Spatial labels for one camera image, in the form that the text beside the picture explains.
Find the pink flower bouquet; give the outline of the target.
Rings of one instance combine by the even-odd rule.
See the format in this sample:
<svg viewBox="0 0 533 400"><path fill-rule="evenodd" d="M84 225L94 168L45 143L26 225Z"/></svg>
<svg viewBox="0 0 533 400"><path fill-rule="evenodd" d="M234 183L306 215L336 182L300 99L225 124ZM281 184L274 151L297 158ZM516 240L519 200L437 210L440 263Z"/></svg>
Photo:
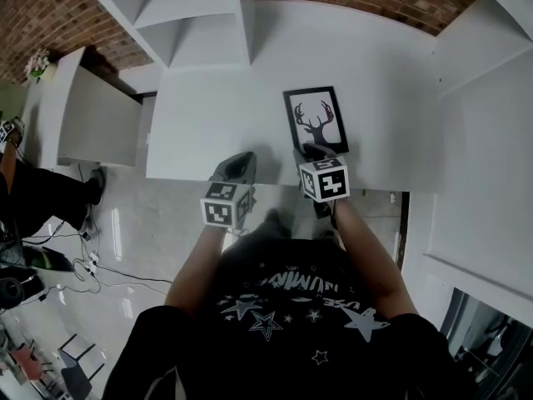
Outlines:
<svg viewBox="0 0 533 400"><path fill-rule="evenodd" d="M35 79L44 82L51 81L57 71L57 64L51 61L50 51L46 48L38 49L27 61L24 74L28 80Z"/></svg>

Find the person's left forearm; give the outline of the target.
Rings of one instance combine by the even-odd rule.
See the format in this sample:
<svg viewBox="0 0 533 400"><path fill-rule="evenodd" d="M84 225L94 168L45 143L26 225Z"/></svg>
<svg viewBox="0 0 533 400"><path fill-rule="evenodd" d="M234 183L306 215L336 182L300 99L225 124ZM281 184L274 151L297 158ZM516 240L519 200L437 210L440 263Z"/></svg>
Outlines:
<svg viewBox="0 0 533 400"><path fill-rule="evenodd" d="M182 268L174 278L164 305L194 317L204 302L222 260L226 230L205 226Z"/></svg>

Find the person's black star t-shirt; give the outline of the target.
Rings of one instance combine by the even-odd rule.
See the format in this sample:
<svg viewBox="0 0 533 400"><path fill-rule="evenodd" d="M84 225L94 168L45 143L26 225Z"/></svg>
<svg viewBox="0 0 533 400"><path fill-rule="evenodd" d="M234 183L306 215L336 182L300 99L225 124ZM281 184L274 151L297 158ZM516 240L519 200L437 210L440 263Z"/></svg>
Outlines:
<svg viewBox="0 0 533 400"><path fill-rule="evenodd" d="M195 315L142 312L102 400L472 400L448 342L387 318L326 241L231 247Z"/></svg>

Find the person's dark shoe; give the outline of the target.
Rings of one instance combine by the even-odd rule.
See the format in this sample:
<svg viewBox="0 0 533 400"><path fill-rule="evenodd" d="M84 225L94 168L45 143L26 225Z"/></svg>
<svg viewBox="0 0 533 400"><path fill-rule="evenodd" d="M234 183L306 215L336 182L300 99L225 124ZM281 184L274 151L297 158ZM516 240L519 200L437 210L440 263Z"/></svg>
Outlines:
<svg viewBox="0 0 533 400"><path fill-rule="evenodd" d="M285 209L270 209L264 219L263 224L266 230L276 238L290 239L292 237L292 227L294 217Z"/></svg>

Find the black round bin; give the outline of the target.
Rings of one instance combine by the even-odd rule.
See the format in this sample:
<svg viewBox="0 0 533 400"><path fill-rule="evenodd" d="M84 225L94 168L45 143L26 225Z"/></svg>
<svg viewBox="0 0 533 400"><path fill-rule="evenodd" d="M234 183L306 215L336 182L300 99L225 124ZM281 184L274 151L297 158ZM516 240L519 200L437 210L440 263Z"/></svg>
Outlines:
<svg viewBox="0 0 533 400"><path fill-rule="evenodd" d="M23 301L22 284L13 277L0 278L0 308L11 309Z"/></svg>

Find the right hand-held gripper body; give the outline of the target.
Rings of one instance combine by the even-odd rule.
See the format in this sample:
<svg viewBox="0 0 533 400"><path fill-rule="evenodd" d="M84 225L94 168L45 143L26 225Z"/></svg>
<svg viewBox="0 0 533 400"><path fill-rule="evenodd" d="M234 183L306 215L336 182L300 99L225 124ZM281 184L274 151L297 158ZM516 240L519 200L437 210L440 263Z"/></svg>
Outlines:
<svg viewBox="0 0 533 400"><path fill-rule="evenodd" d="M328 202L350 196L348 168L343 157L305 162L298 167L301 189L313 201L317 218L330 215Z"/></svg>

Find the green black bag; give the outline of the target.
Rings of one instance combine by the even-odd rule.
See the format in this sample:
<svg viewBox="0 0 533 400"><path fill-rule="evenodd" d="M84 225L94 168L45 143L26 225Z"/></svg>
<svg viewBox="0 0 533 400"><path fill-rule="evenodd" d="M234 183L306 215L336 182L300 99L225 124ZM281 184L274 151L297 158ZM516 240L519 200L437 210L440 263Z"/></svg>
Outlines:
<svg viewBox="0 0 533 400"><path fill-rule="evenodd" d="M72 262L61 252L48 247L23 246L22 255L30 268L62 273L73 273Z"/></svg>

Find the person's right forearm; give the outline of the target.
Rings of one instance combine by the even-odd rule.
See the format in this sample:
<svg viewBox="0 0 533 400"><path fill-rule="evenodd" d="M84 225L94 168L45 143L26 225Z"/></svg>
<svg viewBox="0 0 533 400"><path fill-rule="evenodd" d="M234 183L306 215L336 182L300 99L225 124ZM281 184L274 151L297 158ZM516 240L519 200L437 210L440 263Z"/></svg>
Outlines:
<svg viewBox="0 0 533 400"><path fill-rule="evenodd" d="M384 318L416 314L400 269L349 200L339 199L332 216L346 252Z"/></svg>

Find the white shelf unit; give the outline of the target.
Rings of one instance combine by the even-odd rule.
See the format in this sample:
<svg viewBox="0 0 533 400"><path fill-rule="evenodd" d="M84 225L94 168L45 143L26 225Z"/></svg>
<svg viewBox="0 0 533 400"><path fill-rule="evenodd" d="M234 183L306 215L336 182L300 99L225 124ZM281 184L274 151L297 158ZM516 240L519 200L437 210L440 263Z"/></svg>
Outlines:
<svg viewBox="0 0 533 400"><path fill-rule="evenodd" d="M332 85L363 101L442 97L493 81L533 95L523 30L479 0L438 35L398 17L309 0L97 0L167 76Z"/></svg>

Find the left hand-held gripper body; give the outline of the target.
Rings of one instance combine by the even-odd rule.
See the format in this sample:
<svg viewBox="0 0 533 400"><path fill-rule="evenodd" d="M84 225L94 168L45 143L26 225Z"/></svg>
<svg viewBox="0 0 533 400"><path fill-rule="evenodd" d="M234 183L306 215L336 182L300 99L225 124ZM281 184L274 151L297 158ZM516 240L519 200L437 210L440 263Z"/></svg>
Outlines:
<svg viewBox="0 0 533 400"><path fill-rule="evenodd" d="M252 208L252 186L212 182L200 200L206 225L238 228Z"/></svg>

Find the black framed glass panel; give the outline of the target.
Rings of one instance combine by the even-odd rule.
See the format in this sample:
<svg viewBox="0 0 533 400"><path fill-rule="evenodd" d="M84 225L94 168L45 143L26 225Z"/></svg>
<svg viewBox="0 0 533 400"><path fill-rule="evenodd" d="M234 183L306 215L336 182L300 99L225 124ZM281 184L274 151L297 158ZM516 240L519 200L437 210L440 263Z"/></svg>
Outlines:
<svg viewBox="0 0 533 400"><path fill-rule="evenodd" d="M533 400L533 328L455 288L441 332L469 400Z"/></svg>

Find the framed deer antler picture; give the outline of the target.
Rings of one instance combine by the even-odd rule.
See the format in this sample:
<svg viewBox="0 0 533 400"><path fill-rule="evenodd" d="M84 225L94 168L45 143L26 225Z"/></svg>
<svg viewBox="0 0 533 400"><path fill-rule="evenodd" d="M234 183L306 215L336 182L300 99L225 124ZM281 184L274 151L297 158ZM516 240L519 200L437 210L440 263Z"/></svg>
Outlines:
<svg viewBox="0 0 533 400"><path fill-rule="evenodd" d="M283 98L296 149L303 152L306 144L315 144L334 153L349 152L333 86L285 91Z"/></svg>

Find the white desk with drawers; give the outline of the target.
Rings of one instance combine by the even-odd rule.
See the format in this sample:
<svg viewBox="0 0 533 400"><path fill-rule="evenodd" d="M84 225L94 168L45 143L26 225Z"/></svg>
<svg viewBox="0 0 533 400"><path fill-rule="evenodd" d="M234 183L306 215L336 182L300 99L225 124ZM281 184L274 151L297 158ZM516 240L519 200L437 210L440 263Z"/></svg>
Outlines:
<svg viewBox="0 0 533 400"><path fill-rule="evenodd" d="M230 156L257 155L259 183L298 182L282 87L267 77L249 83L220 76L191 83L165 76L159 86L147 155L150 178L205 180ZM432 193L440 145L433 123L437 97L359 101L334 87L346 132L353 188Z"/></svg>

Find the white cabinet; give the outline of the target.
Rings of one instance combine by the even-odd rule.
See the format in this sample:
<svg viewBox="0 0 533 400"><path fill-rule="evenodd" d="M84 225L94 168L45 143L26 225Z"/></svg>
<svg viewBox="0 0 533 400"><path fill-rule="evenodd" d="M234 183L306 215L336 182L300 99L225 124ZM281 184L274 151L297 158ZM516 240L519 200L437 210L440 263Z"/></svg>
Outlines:
<svg viewBox="0 0 533 400"><path fill-rule="evenodd" d="M62 57L51 79L28 84L22 153L39 168L71 162L133 167L142 105L82 67L84 52Z"/></svg>

